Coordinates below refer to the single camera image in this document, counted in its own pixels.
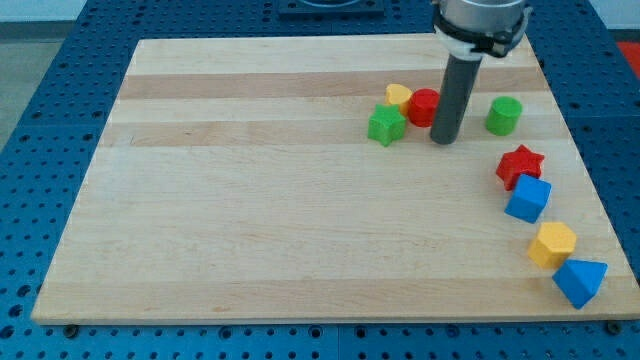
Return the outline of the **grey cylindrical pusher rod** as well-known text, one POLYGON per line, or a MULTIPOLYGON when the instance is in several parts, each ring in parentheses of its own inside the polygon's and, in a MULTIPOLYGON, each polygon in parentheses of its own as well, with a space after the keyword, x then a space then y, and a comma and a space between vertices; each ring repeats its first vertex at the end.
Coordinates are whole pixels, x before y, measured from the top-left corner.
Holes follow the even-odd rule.
POLYGON ((463 60, 449 56, 430 131, 433 142, 450 145, 456 141, 481 62, 482 57, 463 60))

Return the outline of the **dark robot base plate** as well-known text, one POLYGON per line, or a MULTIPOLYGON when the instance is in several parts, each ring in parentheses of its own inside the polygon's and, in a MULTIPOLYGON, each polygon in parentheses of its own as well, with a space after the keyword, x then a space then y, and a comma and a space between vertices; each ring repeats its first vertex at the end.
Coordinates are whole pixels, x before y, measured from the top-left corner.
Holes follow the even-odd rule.
POLYGON ((277 0, 281 18, 383 15, 384 0, 277 0))

